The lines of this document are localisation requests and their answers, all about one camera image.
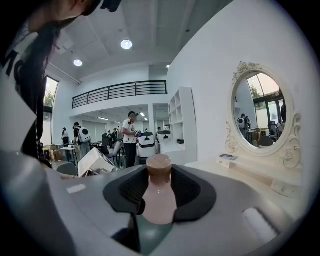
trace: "balcony railing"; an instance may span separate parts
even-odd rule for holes
[[[91,103],[140,95],[167,94],[166,80],[126,82],[106,86],[72,98],[72,108]]]

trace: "mirror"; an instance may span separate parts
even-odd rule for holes
[[[279,85],[262,72],[249,72],[236,88],[233,115],[238,132],[254,147],[277,143],[287,119],[286,102]]]

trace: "ceiling light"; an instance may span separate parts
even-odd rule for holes
[[[132,47],[132,42],[129,40],[123,40],[121,42],[121,47],[125,50],[129,50]]]
[[[81,67],[82,66],[82,61],[80,59],[76,59],[73,64],[77,67]]]

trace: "ornate mirror frame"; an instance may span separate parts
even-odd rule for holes
[[[249,73],[258,72],[271,77],[280,87],[286,104],[286,123],[284,131],[279,140],[272,146],[258,148],[250,144],[243,138],[238,125],[235,121],[235,96],[240,82],[248,76]],[[256,63],[240,62],[237,67],[237,72],[233,73],[232,87],[228,98],[228,134],[225,141],[225,149],[228,153],[235,155],[253,154],[263,157],[267,163],[271,159],[282,167],[300,169],[300,142],[298,131],[300,128],[300,115],[294,111],[294,104],[290,91],[286,84],[276,72]]]

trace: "pink bottle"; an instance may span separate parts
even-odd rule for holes
[[[177,202],[171,188],[171,159],[165,154],[155,154],[146,160],[149,174],[149,186],[143,199],[145,209],[143,216],[153,224],[172,223]]]

